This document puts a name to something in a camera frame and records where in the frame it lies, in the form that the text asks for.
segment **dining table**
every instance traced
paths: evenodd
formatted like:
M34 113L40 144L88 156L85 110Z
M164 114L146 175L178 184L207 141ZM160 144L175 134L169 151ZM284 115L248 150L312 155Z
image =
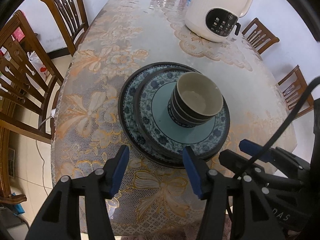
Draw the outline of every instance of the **dining table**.
M119 192L106 200L116 236L175 230L201 221L205 201L193 193L185 169L152 162L133 147L118 116L124 82L136 70L155 62L194 68L219 87L230 112L230 129L221 150L246 158L239 142L263 145L288 108L261 56L239 33L215 43L190 31L184 16L188 0L108 0L74 54L61 87L51 148L53 185L63 175L87 176L113 158L123 144L130 159ZM290 124L274 146L292 152L297 145ZM207 162L225 176L219 153ZM266 172L276 168L262 163ZM86 233L85 203L80 198L80 229Z

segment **stack of plates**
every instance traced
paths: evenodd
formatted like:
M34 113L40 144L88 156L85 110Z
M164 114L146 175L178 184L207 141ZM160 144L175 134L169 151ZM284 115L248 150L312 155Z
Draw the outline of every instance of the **stack of plates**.
M225 142L230 117L224 100L222 110L208 122L186 128L169 116L168 102L178 78L188 66L159 62L133 73L119 96L118 113L124 133L148 159L171 168L183 168L182 150L191 146L196 156L210 160Z

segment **tile floor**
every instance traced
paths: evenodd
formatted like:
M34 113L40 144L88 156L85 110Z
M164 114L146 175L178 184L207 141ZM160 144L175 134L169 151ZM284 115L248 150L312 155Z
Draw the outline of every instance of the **tile floor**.
M70 62L70 55L53 60L53 63L56 65L62 76L65 76ZM58 89L59 85L56 85L53 90L53 95L55 95ZM50 115L53 98L54 96L52 96L49 103L47 116ZM31 111L22 109L19 106L15 110L15 118L33 127L37 126L37 115ZM313 111L295 120L293 122L293 125L295 127L298 142L298 146L293 153L304 158L307 161L310 161L314 141ZM46 123L46 131L50 132L49 120ZM52 190L50 145L38 142L39 150L45 160L45 189L42 186L42 160L39 157L38 151L36 149L36 141L23 135L11 132L10 146L12 148L15 148L16 150L15 179L11 180L12 192L15 192L16 194L23 193L27 196L28 200L21 203L25 211L22 217L29 223L29 225L31 225L35 218L35 215L37 214L47 197L45 190L47 191L47 193L50 193L50 191ZM276 174L279 176L282 175L282 173L279 171L277 171ZM81 234L81 237L82 239L88 239L87 234Z

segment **chair backrest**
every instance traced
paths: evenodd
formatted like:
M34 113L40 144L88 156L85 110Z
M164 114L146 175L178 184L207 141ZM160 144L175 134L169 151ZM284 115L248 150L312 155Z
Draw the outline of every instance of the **chair backrest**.
M258 53L261 54L272 44L279 42L279 38L274 36L271 31L269 31L258 18L253 19L252 22L243 30L242 34L245 35L253 25L257 27L253 30L252 33L247 37L247 40L253 45L255 49L258 50Z
M68 50L73 56L73 54L76 52L76 49L78 48L78 45L82 41L82 37L84 36L84 33L82 33L76 41L78 34L82 29L85 32L89 27L83 1L76 0L81 16L81 23L73 0L41 1L44 2L49 8L54 20L59 27L64 41L66 42Z
M294 81L293 83L291 83L283 92L283 96L284 99L287 103L288 109L292 110L294 108L294 106L297 104L299 98L301 97L302 93L306 90L307 88L307 82L304 79L302 72L300 70L299 65L297 65L293 70L291 70L289 72L289 74L287 74L279 83L278 85L281 85L282 83L284 83L287 79L289 79L293 74L296 75L297 79L296 81ZM310 96L307 99L307 103L309 104L309 106L300 111L295 119L297 119L298 117L310 112L313 109L313 97L310 94Z
M48 85L34 68L18 41L13 39L12 33L18 27L21 28L26 41L52 75ZM2 87L0 88L0 96L38 114L40 124L46 118L53 87L56 83L62 85L63 77L36 38L22 11L16 11L0 30L0 49L5 52L4 56L0 55L0 71L8 79L6 82L0 78ZM44 95L33 86L26 75L44 90ZM27 94L37 99L41 106L39 107L31 101ZM0 126L39 141L51 142L51 135L45 132L45 124L36 129L0 112Z

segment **kettle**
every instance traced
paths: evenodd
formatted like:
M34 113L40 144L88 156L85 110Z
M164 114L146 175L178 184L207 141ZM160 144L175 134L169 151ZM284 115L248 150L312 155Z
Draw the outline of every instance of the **kettle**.
M185 16L186 26L209 41L224 41L244 16L253 0L191 0Z

